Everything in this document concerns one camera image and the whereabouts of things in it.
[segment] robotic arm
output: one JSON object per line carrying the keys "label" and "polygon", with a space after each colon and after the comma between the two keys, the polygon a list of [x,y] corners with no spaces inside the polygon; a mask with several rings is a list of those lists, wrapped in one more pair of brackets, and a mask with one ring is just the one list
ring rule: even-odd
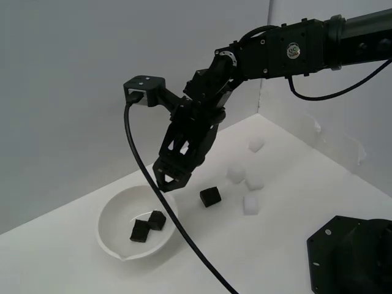
{"label": "robotic arm", "polygon": [[224,105],[242,82],[285,77],[293,90],[293,75],[391,58],[392,9],[349,20],[340,15],[327,21],[304,18],[290,26],[254,29],[217,49],[210,67],[187,82],[184,97],[166,89],[163,78],[141,75],[126,82],[124,91],[127,103],[163,105],[171,114],[153,166],[159,189],[167,192],[184,187],[204,162],[225,118]]}

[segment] circular logo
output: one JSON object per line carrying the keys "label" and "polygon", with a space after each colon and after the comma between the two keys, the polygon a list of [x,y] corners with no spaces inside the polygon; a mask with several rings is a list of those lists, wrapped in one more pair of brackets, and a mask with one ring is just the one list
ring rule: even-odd
{"label": "circular logo", "polygon": [[287,46],[287,57],[290,59],[295,59],[301,54],[300,46],[297,43],[290,43]]}

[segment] gray wall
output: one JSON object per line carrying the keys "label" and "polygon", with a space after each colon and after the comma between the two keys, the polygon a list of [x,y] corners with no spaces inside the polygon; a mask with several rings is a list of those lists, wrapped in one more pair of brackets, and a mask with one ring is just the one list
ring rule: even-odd
{"label": "gray wall", "polygon": [[[167,79],[181,95],[214,49],[265,25],[269,0],[2,0],[0,233],[137,169],[123,127],[122,84]],[[260,82],[227,103],[233,124],[257,112]],[[146,164],[169,124],[131,109]]]}
{"label": "gray wall", "polygon": [[[327,20],[342,14],[352,18],[389,8],[390,0],[273,0],[269,18],[279,25],[304,17]],[[353,85],[379,65],[381,62],[347,66],[338,72],[324,70],[307,78],[295,77],[294,84],[304,95],[322,96]],[[357,90],[325,102],[296,98],[284,78],[264,81],[259,113],[301,138],[309,138],[305,132],[310,128],[303,127],[306,117],[314,118],[322,128],[322,140],[314,142],[315,146],[346,167],[352,161],[348,157],[357,156],[362,145],[366,158],[354,172],[392,195],[391,75],[389,66]]]}

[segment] white bowl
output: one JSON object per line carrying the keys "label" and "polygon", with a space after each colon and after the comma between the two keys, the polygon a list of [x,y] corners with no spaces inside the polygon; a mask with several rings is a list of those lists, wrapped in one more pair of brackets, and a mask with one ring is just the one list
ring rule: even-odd
{"label": "white bowl", "polygon": [[[177,216],[178,209],[173,196],[163,195]],[[147,221],[153,210],[162,211],[166,216],[162,231],[150,230],[145,243],[131,241],[129,237],[135,219]],[[174,223],[152,188],[135,186],[115,195],[105,205],[98,218],[97,240],[105,252],[125,261],[157,252],[170,239],[174,231]]]}

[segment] cable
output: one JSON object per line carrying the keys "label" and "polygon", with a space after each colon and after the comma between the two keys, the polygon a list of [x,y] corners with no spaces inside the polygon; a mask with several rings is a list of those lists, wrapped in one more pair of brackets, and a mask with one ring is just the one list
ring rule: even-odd
{"label": "cable", "polygon": [[136,146],[134,143],[134,140],[132,138],[132,135],[130,133],[130,127],[129,127],[129,108],[132,106],[132,103],[126,103],[125,110],[124,110],[124,125],[125,125],[125,131],[127,134],[127,139],[128,143],[130,146],[130,149],[132,151],[132,154],[135,157],[136,163],[140,167],[141,172],[144,174],[148,184],[151,186],[155,194],[157,195],[159,201],[162,203],[164,208],[167,211],[167,214],[170,216],[171,220],[177,227],[178,231],[180,234],[184,237],[186,243],[192,248],[192,250],[196,253],[197,257],[204,263],[204,265],[212,272],[212,274],[221,282],[221,284],[231,293],[231,294],[238,294],[238,292],[222,277],[222,275],[218,272],[217,269],[208,261],[208,259],[203,255],[203,253],[200,251],[200,249],[196,246],[196,244],[192,241],[188,233],[185,231],[183,225],[179,222],[178,218],[176,217],[176,214],[173,212],[172,208],[170,205],[167,203],[165,197],[162,195],[160,192],[159,188],[156,186],[154,180],[148,173],[146,166],[144,165],[143,161],[141,160],[139,153],[136,150]]}
{"label": "cable", "polygon": [[261,26],[259,28],[255,28],[253,30],[251,30],[250,32],[246,33],[240,40],[238,43],[243,43],[247,40],[249,40],[251,37],[260,34],[261,32],[265,32],[265,31],[269,31],[270,29],[275,29],[278,28],[278,26],[272,26],[272,25],[268,25],[268,26]]}
{"label": "cable", "polygon": [[294,84],[293,84],[293,77],[292,76],[287,78],[288,79],[288,85],[290,86],[291,92],[294,95],[296,95],[298,98],[301,98],[303,100],[306,100],[306,101],[323,101],[323,100],[328,100],[328,99],[332,99],[332,98],[338,97],[340,95],[346,94],[346,93],[356,89],[357,87],[365,84],[365,82],[369,81],[372,77],[377,75],[381,70],[383,70],[384,68],[389,66],[391,63],[392,63],[392,60],[388,60],[388,61],[384,62],[378,69],[373,71],[373,73],[371,73],[370,75],[368,75],[366,78],[364,78],[363,80],[359,81],[355,85],[353,85],[351,87],[348,87],[347,89],[344,89],[342,91],[336,92],[334,94],[330,94],[330,95],[325,95],[325,96],[320,96],[320,97],[308,97],[308,96],[303,96],[301,94],[298,94],[297,91],[295,91]]}

